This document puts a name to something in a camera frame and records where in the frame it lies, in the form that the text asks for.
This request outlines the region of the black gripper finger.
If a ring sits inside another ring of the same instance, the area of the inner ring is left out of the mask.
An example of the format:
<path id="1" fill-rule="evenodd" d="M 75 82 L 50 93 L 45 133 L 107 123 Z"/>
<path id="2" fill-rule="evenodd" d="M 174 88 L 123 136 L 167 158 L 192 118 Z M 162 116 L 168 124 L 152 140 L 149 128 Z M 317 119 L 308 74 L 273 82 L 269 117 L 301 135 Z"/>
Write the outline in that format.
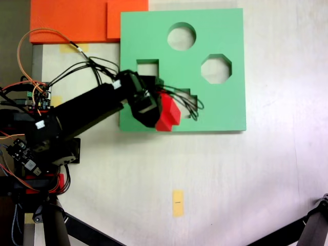
<path id="1" fill-rule="evenodd" d="M 155 128 L 157 122 L 160 119 L 160 110 L 158 108 L 151 109 L 145 113 L 132 110 L 133 117 L 141 124 L 148 128 Z"/>

